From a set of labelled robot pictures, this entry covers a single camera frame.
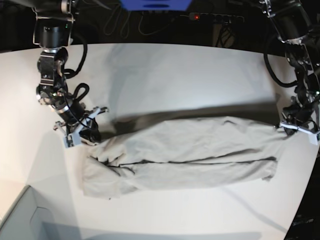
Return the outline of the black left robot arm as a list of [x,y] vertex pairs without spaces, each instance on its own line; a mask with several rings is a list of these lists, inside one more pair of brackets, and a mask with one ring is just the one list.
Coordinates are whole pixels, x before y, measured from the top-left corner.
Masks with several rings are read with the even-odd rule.
[[[294,88],[291,105],[283,108],[278,124],[287,135],[300,131],[320,134],[320,26],[312,24],[299,0],[262,0],[261,9],[275,33],[265,42],[263,59],[275,83]],[[294,68],[296,80],[285,83],[275,75],[268,50],[274,40],[285,45],[285,57]]]

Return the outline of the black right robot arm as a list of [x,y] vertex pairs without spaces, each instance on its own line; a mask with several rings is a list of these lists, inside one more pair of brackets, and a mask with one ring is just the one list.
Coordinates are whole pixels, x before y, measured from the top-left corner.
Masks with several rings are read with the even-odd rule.
[[[36,14],[33,43],[42,50],[37,61],[40,83],[36,88],[36,98],[61,118],[53,130],[62,132],[67,148],[100,143],[102,137],[96,116],[108,111],[107,107],[98,106],[86,109],[82,102],[90,91],[86,83],[77,85],[74,92],[68,89],[67,80],[80,73],[88,53],[86,40],[73,33],[77,4],[76,0],[48,0],[40,1],[32,8]],[[67,47],[73,38],[79,39],[83,45],[82,57],[75,70],[65,67],[69,57]]]

